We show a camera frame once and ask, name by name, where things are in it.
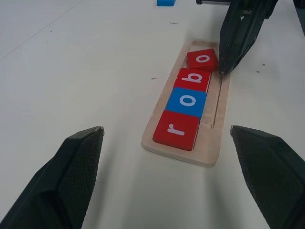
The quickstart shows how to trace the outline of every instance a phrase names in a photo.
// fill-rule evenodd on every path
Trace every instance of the wooden board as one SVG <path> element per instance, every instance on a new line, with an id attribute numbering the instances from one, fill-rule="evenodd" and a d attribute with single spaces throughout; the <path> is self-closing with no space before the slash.
<path id="1" fill-rule="evenodd" d="M 222 77 L 218 71 L 211 75 L 207 91 L 207 98 L 201 118 L 196 142 L 192 151 L 162 145 L 153 141 L 153 134 L 159 119 L 166 107 L 167 101 L 173 90 L 174 82 L 181 68 L 188 68 L 186 55 L 188 52 L 214 48 L 218 53 L 218 44 L 194 40 L 187 42 L 181 49 L 172 72 L 160 95 L 153 114 L 142 136 L 142 146 L 154 153 L 169 156 L 200 166 L 212 167 L 215 165 L 221 145 L 224 115 L 228 97 L 230 76 Z"/>

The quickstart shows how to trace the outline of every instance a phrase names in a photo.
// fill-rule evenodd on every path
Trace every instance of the white letter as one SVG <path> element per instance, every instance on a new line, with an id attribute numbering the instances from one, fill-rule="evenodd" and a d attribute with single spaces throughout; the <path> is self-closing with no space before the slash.
<path id="1" fill-rule="evenodd" d="M 169 125 L 169 129 L 167 129 L 167 132 L 172 133 L 172 134 L 176 134 L 176 135 L 181 135 L 181 136 L 184 135 L 184 132 L 183 132 L 183 131 L 181 131 L 181 130 L 175 130 L 175 129 L 173 128 L 173 124 L 170 124 L 170 125 Z"/>
<path id="2" fill-rule="evenodd" d="M 197 76 L 198 79 L 196 79 L 196 80 L 192 79 L 192 76 Z M 188 74 L 187 78 L 182 78 L 182 80 L 191 81 L 191 82 L 195 82 L 195 83 L 201 83 L 202 76 L 199 74 L 196 74 L 196 73 L 191 73 L 191 74 Z"/>
<path id="3" fill-rule="evenodd" d="M 183 101 L 183 99 L 191 99 L 192 101 L 190 103 L 186 103 L 185 101 Z M 194 106 L 195 105 L 195 102 L 196 102 L 196 99 L 190 95 L 183 95 L 181 96 L 180 98 L 180 101 L 179 101 L 183 106 Z"/>
<path id="4" fill-rule="evenodd" d="M 208 62 L 209 60 L 210 60 L 210 57 L 207 56 L 207 55 L 198 56 L 198 57 L 196 58 L 196 61 L 197 61 L 198 63 L 205 63 L 205 62 Z"/>

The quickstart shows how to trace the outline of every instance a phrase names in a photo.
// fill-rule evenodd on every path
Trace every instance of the blue object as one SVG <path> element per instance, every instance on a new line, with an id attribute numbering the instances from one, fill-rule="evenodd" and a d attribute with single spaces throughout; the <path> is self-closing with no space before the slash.
<path id="1" fill-rule="evenodd" d="M 174 6 L 176 0 L 157 0 L 157 6 Z"/>
<path id="2" fill-rule="evenodd" d="M 206 93 L 191 89 L 176 87 L 167 102 L 166 110 L 185 115 L 202 116 Z"/>

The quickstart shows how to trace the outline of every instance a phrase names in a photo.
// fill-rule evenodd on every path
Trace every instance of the small blue block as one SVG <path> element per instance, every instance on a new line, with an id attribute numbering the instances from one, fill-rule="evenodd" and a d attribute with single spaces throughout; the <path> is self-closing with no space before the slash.
<path id="1" fill-rule="evenodd" d="M 175 87 L 165 109 L 201 119 L 205 100 L 205 92 Z"/>
<path id="2" fill-rule="evenodd" d="M 176 0 L 157 0 L 157 6 L 174 6 Z"/>

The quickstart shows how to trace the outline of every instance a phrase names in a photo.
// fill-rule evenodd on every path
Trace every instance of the red block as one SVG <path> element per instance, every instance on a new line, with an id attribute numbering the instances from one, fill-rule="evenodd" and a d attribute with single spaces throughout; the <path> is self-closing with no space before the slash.
<path id="1" fill-rule="evenodd" d="M 213 72 L 218 69 L 218 60 L 214 49 L 187 53 L 190 68 Z"/>
<path id="2" fill-rule="evenodd" d="M 182 68 L 175 81 L 175 87 L 182 87 L 201 92 L 206 92 L 210 81 L 210 72 L 197 69 Z"/>
<path id="3" fill-rule="evenodd" d="M 191 151 L 198 125 L 198 117 L 164 111 L 152 138 L 157 143 Z"/>

